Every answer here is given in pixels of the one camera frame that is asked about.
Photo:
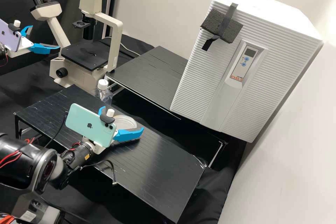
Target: smartphone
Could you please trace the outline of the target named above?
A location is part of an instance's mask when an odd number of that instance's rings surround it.
[[[65,125],[77,133],[87,137],[95,144],[108,148],[112,141],[116,125],[114,123],[105,126],[99,115],[92,111],[73,103],[70,106],[69,114]]]
[[[21,33],[12,31],[8,24],[0,19],[0,42],[11,51],[18,51],[21,42]]]

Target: black platform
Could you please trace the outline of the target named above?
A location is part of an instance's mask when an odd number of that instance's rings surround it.
[[[72,103],[95,113],[105,106],[99,99],[73,85],[15,113],[16,124],[18,120],[23,121],[52,138]],[[64,126],[55,140],[65,148],[71,148],[80,139],[79,134]],[[112,147],[99,159],[113,162],[119,185],[174,222],[178,221],[204,171],[197,158],[146,127],[138,142]],[[111,177],[111,170],[105,165],[102,164],[100,169]]]
[[[187,62],[159,46],[106,73],[106,76],[169,111]]]

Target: black tape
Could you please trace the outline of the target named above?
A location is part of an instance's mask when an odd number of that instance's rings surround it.
[[[234,12],[237,9],[238,4],[236,3],[232,3],[231,6],[229,7],[229,10],[227,11],[222,23],[220,24],[220,26],[218,27],[216,34],[214,34],[212,36],[212,38],[209,38],[203,45],[202,49],[204,51],[207,51],[209,49],[209,47],[211,46],[212,42],[216,41],[217,39],[222,37],[222,34],[224,33],[225,29],[228,27],[231,18],[234,14]]]

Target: digital display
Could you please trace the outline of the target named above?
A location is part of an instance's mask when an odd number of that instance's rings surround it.
[[[254,55],[256,54],[255,51],[251,50],[251,49],[248,49],[246,48],[246,51],[245,51],[245,55],[249,56],[249,57],[254,57]]]

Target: plastic bottle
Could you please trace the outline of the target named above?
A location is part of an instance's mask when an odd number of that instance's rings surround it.
[[[103,102],[111,105],[113,93],[107,89],[109,82],[105,79],[100,79],[98,81],[97,88],[93,90],[92,95],[99,98]]]

